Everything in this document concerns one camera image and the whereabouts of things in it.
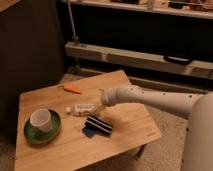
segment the white tube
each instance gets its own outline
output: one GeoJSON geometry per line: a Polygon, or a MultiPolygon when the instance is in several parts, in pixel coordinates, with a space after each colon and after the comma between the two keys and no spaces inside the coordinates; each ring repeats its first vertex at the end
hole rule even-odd
{"type": "Polygon", "coordinates": [[[144,103],[187,117],[197,99],[203,95],[188,93],[170,93],[158,91],[144,91],[135,85],[123,85],[118,88],[107,89],[103,92],[101,101],[106,106],[118,103],[144,103]]]}
{"type": "Polygon", "coordinates": [[[213,170],[213,93],[201,97],[190,114],[181,170],[213,170]]]}

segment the orange object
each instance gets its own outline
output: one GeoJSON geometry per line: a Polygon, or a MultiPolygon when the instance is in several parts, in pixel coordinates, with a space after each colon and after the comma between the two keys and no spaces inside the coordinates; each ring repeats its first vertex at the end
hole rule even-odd
{"type": "Polygon", "coordinates": [[[77,87],[70,83],[64,84],[64,90],[70,91],[72,93],[82,94],[82,92],[77,87]]]}

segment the green bowl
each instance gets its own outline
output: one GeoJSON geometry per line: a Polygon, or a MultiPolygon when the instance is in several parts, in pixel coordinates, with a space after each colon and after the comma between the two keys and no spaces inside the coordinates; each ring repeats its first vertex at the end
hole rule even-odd
{"type": "Polygon", "coordinates": [[[47,143],[58,135],[61,128],[61,119],[58,113],[53,110],[49,110],[51,113],[51,119],[53,122],[53,128],[44,133],[39,131],[30,124],[30,119],[26,122],[24,126],[24,136],[30,144],[44,144],[47,143]]]}

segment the black panel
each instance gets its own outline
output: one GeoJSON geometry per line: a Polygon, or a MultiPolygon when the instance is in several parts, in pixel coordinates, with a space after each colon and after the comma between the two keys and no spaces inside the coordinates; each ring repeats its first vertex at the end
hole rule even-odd
{"type": "MultiPolygon", "coordinates": [[[[72,9],[81,43],[213,61],[212,20],[76,4],[72,9]]],[[[66,4],[60,15],[68,40],[66,4]]]]}

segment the wall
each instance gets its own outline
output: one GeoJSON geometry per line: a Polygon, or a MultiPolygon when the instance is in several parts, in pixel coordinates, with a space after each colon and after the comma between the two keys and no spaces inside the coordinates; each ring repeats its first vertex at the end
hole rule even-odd
{"type": "Polygon", "coordinates": [[[22,0],[0,13],[0,130],[12,140],[20,93],[55,84],[63,73],[55,3],[22,0]]]}

